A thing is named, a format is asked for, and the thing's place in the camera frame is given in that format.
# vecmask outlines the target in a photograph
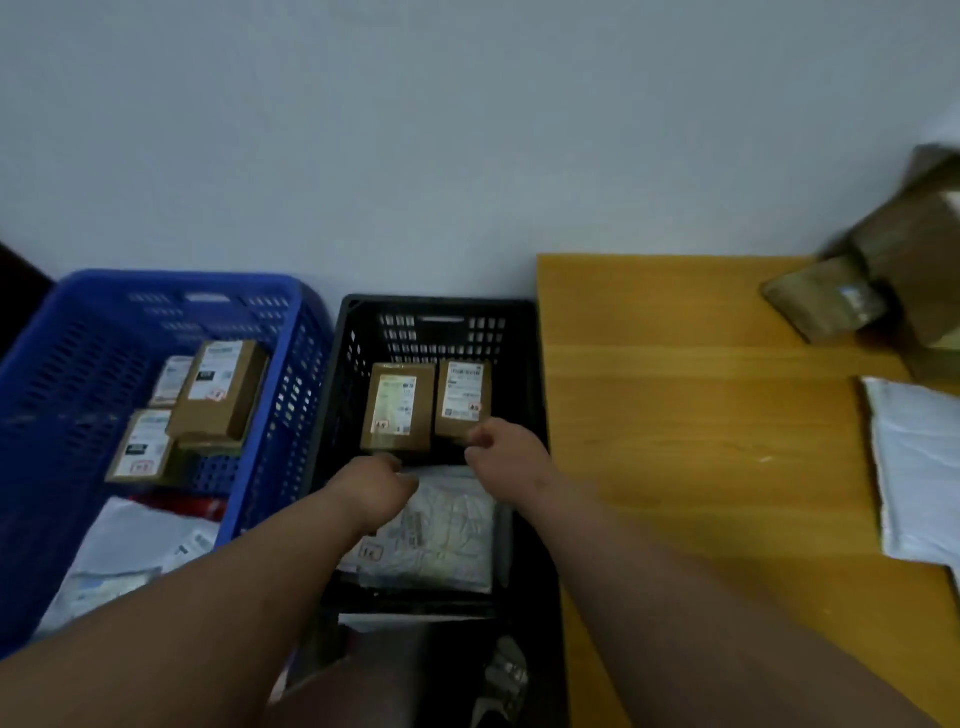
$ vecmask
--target plastic crate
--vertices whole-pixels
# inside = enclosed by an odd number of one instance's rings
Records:
[[[444,358],[493,363],[492,413],[524,425],[546,443],[537,309],[529,301],[349,296],[344,299],[324,388],[316,469],[311,490],[360,454],[372,366],[378,362],[439,362]],[[428,455],[406,465],[463,465],[464,449],[434,438]],[[556,573],[533,530],[515,519],[512,582],[556,592]],[[365,590],[335,575],[324,595],[331,610],[355,614],[500,617],[507,595]]]
[[[57,286],[0,366],[0,657],[30,638],[86,530],[134,409],[172,354],[256,339],[272,359],[241,457],[201,460],[229,496],[218,544],[296,500],[330,352],[316,293],[285,276],[86,271]]]

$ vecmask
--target white wall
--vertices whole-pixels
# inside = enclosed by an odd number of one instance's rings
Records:
[[[956,0],[7,0],[0,239],[329,303],[810,252],[897,186],[958,39]]]

